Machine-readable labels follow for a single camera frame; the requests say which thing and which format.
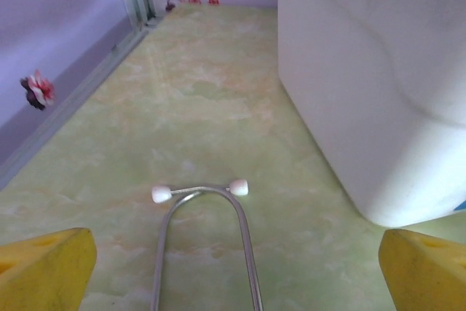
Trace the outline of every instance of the floor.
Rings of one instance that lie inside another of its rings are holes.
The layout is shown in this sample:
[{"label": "floor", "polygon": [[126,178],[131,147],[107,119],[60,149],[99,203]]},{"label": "floor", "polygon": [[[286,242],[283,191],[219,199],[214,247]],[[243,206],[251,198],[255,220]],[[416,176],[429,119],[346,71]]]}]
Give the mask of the floor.
[{"label": "floor", "polygon": [[[177,8],[1,193],[0,243],[91,228],[80,310],[148,310],[170,203],[156,184],[246,178],[264,309],[393,311],[377,250],[277,76],[272,9]],[[172,221],[161,310],[252,310],[234,210],[206,195]],[[465,242],[465,215],[409,229]]]}]

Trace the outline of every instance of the blue object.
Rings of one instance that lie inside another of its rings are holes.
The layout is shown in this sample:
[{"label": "blue object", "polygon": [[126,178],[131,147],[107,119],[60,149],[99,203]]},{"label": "blue object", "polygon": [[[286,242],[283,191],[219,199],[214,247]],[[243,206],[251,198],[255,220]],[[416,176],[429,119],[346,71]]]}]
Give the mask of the blue object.
[{"label": "blue object", "polygon": [[462,204],[460,204],[458,208],[455,209],[455,211],[464,210],[464,209],[466,209],[466,200]]}]

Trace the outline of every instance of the green marble floor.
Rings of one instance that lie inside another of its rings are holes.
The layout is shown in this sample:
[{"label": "green marble floor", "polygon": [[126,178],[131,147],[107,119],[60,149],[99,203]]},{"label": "green marble floor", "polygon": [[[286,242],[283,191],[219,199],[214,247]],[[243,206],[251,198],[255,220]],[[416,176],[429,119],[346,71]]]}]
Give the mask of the green marble floor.
[{"label": "green marble floor", "polygon": [[[0,243],[91,228],[80,310],[148,310],[160,183],[246,178],[266,311],[393,311],[363,219],[277,77],[277,13],[186,6],[150,34],[1,193]],[[466,242],[465,215],[409,229]],[[252,310],[236,214],[206,195],[169,232],[161,310]]]}]

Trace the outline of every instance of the yellow object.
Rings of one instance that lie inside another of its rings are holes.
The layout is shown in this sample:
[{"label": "yellow object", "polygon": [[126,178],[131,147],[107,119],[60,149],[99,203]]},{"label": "yellow object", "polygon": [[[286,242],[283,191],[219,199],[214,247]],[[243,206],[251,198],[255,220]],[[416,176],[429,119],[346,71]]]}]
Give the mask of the yellow object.
[{"label": "yellow object", "polygon": [[397,311],[466,310],[466,245],[389,229],[379,262]]},{"label": "yellow object", "polygon": [[76,311],[97,259],[89,229],[0,246],[0,311]]}]

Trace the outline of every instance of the white appliance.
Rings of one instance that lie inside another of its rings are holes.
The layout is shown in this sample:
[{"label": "white appliance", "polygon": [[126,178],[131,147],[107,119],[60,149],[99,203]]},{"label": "white appliance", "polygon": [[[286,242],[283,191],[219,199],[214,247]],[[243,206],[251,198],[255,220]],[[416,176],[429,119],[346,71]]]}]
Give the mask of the white appliance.
[{"label": "white appliance", "polygon": [[278,0],[280,78],[368,220],[466,209],[466,0]]}]

